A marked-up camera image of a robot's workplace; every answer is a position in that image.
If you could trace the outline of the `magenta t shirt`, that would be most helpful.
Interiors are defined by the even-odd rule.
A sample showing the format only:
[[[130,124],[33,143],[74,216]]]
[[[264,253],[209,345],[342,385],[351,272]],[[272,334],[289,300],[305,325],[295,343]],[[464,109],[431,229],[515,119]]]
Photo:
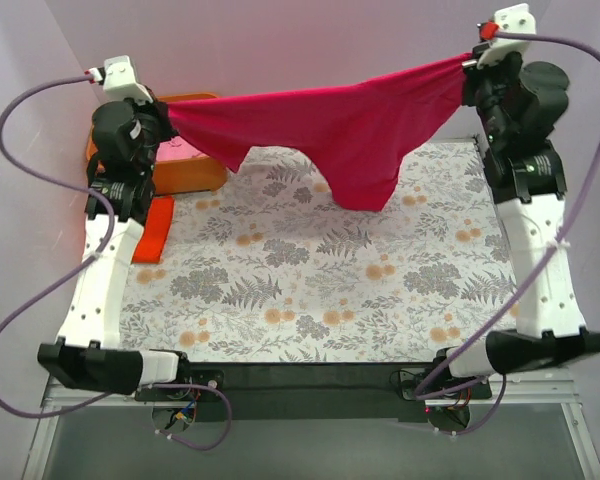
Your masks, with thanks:
[[[180,137],[238,172],[254,147],[306,155],[344,209],[378,212],[397,186],[403,158],[461,107],[461,54],[339,87],[172,102]]]

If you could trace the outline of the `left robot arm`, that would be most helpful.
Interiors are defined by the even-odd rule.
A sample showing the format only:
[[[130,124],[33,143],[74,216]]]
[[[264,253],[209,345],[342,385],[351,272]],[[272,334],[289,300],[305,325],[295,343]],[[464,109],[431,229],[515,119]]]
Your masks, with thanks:
[[[40,345],[37,354],[67,388],[129,395],[158,384],[173,400],[192,390],[191,373],[180,367],[182,354],[119,347],[124,290],[155,194],[157,152],[175,134],[167,106],[158,100],[111,101],[92,115],[96,151],[86,170],[92,192],[83,252],[90,264],[78,276],[55,342]]]

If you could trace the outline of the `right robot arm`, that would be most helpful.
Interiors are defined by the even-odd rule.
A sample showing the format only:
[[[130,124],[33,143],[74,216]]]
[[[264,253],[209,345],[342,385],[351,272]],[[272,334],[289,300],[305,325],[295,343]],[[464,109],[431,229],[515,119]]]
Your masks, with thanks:
[[[568,106],[569,78],[548,62],[511,52],[464,68],[463,101],[475,107],[487,140],[483,170],[513,267],[516,325],[468,348],[437,354],[434,389],[455,397],[469,379],[554,368],[600,353],[575,298],[563,225],[567,184],[549,135]]]

